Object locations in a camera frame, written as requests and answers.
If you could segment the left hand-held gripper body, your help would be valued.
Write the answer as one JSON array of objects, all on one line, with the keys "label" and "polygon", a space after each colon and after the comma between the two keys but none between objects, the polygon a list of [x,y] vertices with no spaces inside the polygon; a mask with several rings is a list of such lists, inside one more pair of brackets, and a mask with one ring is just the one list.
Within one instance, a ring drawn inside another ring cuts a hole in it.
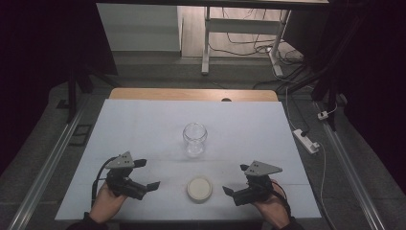
[{"label": "left hand-held gripper body", "polygon": [[134,169],[134,161],[129,151],[120,154],[105,167],[109,169],[106,183],[115,196],[128,196],[142,200],[147,186],[132,181],[129,176]]}]

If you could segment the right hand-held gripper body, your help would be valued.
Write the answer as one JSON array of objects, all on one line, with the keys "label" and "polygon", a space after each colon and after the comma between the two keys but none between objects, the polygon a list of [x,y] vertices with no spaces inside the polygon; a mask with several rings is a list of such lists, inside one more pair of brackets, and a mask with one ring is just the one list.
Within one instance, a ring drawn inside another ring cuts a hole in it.
[{"label": "right hand-held gripper body", "polygon": [[253,161],[249,166],[249,170],[244,172],[248,187],[232,196],[236,206],[265,201],[274,191],[269,175],[282,172],[282,168],[260,161]]}]

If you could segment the person's right hand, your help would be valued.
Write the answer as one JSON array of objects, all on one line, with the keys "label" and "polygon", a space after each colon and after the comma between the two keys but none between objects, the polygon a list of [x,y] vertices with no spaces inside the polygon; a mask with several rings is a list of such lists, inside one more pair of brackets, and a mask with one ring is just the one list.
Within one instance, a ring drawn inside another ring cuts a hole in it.
[{"label": "person's right hand", "polygon": [[275,229],[279,230],[289,223],[289,214],[286,210],[286,198],[282,187],[276,180],[272,181],[274,192],[263,202],[254,202],[253,205],[259,210],[262,217]]}]

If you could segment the person's left hand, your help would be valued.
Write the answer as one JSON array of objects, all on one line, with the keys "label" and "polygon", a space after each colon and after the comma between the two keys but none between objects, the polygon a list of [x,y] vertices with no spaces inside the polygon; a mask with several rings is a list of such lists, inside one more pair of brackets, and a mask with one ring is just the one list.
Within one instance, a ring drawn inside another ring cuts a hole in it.
[{"label": "person's left hand", "polygon": [[103,183],[90,210],[89,217],[96,223],[105,223],[116,216],[126,199],[126,195],[115,196],[108,185]]}]

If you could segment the white round jar lid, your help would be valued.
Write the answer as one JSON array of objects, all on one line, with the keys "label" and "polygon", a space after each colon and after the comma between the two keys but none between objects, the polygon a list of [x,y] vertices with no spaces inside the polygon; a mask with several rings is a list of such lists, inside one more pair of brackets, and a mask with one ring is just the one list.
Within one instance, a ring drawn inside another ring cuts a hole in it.
[{"label": "white round jar lid", "polygon": [[203,176],[193,178],[187,185],[187,194],[191,201],[200,204],[206,202],[213,193],[212,183]]}]

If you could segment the white table cover sheet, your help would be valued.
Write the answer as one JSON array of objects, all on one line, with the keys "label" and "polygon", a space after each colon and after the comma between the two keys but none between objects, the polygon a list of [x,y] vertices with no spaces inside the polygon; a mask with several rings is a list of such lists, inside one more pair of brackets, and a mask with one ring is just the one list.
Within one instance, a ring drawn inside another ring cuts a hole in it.
[{"label": "white table cover sheet", "polygon": [[[186,154],[183,130],[190,123],[208,131],[198,157]],[[118,220],[259,219],[252,205],[236,206],[222,189],[244,188],[240,165],[253,161],[282,168],[273,177],[284,188],[294,217],[320,215],[281,103],[107,100],[56,219],[81,219],[90,208],[92,183],[102,164],[126,151],[147,161],[132,179],[160,181],[160,186],[142,200],[128,199]],[[200,204],[187,194],[188,183],[197,176],[213,186],[211,197]]]}]

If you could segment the clear glass jar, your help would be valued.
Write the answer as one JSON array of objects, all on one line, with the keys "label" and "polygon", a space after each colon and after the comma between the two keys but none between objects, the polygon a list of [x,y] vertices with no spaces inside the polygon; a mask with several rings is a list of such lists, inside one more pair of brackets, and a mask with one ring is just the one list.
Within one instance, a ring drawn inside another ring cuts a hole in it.
[{"label": "clear glass jar", "polygon": [[183,130],[186,154],[189,157],[198,157],[205,150],[205,141],[208,136],[207,129],[199,123],[187,124]]}]

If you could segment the white power strip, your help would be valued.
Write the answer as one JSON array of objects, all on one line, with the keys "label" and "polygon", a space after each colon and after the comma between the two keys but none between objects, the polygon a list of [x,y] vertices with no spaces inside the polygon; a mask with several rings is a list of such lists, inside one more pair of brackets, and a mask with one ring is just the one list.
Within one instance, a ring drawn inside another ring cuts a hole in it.
[{"label": "white power strip", "polygon": [[295,129],[292,131],[295,138],[302,144],[309,154],[314,154],[319,151],[320,145],[317,142],[312,142],[308,137],[305,131],[301,129]]}]

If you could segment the wooden table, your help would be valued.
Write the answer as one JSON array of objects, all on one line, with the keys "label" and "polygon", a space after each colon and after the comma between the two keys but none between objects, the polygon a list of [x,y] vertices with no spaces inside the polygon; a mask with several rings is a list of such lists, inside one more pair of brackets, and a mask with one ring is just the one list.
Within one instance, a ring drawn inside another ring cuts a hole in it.
[{"label": "wooden table", "polygon": [[210,101],[210,102],[277,102],[272,90],[115,88],[112,100]]}]

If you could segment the black metal stand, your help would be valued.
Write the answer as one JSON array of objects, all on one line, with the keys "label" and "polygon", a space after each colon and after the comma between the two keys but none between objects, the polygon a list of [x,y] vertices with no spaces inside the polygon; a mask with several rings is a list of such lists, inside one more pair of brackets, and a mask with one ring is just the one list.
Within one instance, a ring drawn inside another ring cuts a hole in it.
[{"label": "black metal stand", "polygon": [[107,83],[112,87],[120,87],[120,85],[110,79],[104,73],[98,71],[90,65],[84,65],[78,68],[75,68],[68,78],[68,119],[67,122],[71,123],[74,117],[77,114],[77,88],[79,87],[80,91],[85,94],[90,94],[94,90],[94,84],[90,80],[90,77],[94,76],[99,80]]}]

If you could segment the dark curtain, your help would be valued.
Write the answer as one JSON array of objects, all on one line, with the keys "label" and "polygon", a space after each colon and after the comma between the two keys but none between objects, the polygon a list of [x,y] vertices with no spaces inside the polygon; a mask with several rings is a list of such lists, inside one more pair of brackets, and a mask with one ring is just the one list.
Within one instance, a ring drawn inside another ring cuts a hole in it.
[{"label": "dark curtain", "polygon": [[293,11],[283,39],[318,71],[361,19],[333,72],[351,124],[406,192],[406,0],[328,2],[329,10]]},{"label": "dark curtain", "polygon": [[34,129],[50,90],[117,73],[101,0],[0,0],[0,174]]}]

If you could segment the black rectangular floor frame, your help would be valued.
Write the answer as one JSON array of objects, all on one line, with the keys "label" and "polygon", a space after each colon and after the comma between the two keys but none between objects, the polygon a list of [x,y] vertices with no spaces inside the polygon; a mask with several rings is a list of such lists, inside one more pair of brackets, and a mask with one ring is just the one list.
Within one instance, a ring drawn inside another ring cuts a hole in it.
[{"label": "black rectangular floor frame", "polygon": [[69,146],[73,147],[84,147],[92,133],[92,125],[78,125],[69,141]]}]

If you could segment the metal floor rail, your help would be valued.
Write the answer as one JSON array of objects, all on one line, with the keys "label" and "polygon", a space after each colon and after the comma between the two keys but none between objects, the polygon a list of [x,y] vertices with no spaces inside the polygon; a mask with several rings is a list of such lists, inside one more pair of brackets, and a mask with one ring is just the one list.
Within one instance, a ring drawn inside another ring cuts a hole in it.
[{"label": "metal floor rail", "polygon": [[34,180],[30,190],[26,193],[21,205],[15,213],[11,224],[7,230],[25,230],[34,210],[42,198],[52,175],[55,172],[56,166],[60,161],[62,154],[65,152],[73,133],[78,126],[78,123],[83,115],[85,107],[88,105],[90,96],[85,94],[79,99],[79,108],[72,120],[65,126],[62,134],[58,138],[51,153],[48,155],[45,163],[42,165],[37,177]]},{"label": "metal floor rail", "polygon": [[356,168],[354,167],[347,150],[345,149],[338,133],[334,131],[330,124],[326,121],[322,121],[323,127],[326,131],[327,138],[333,147],[336,157],[340,162],[343,172],[353,190],[356,199],[364,213],[364,216],[371,228],[371,230],[386,230],[386,227],[379,215],[371,196],[367,192],[360,176],[358,175]]}]

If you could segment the white desk frame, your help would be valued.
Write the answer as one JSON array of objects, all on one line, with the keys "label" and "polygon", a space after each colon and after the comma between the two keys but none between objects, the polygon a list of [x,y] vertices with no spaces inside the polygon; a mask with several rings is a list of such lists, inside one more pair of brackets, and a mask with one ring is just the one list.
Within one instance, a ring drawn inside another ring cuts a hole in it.
[{"label": "white desk frame", "polygon": [[209,41],[210,33],[231,33],[231,34],[251,34],[251,35],[273,35],[275,41],[271,48],[266,49],[266,53],[271,61],[274,73],[277,77],[282,77],[283,72],[277,59],[277,52],[282,41],[282,35],[290,14],[289,10],[281,10],[281,18],[278,21],[266,20],[245,20],[211,18],[211,8],[206,7],[204,12],[204,47],[202,55],[201,74],[209,74]]}]

